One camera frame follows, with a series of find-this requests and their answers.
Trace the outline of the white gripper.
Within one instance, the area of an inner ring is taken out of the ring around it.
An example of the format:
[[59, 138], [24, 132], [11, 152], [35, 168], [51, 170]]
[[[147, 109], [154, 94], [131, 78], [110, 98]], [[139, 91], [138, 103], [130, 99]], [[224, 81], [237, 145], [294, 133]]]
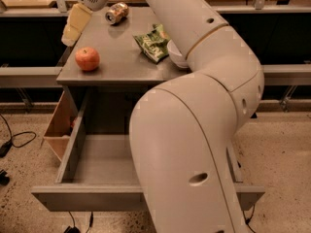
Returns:
[[73, 47], [90, 21], [92, 11], [101, 10], [108, 0], [78, 0], [69, 13], [63, 29], [61, 42], [67, 47]]

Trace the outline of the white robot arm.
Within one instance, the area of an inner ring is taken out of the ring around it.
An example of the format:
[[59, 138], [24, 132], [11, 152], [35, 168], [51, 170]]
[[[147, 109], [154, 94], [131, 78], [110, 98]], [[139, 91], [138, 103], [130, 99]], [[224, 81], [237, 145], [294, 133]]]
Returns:
[[137, 102], [134, 166], [157, 233], [248, 233], [226, 148], [259, 105], [264, 75], [204, 0], [146, 0], [190, 67]]

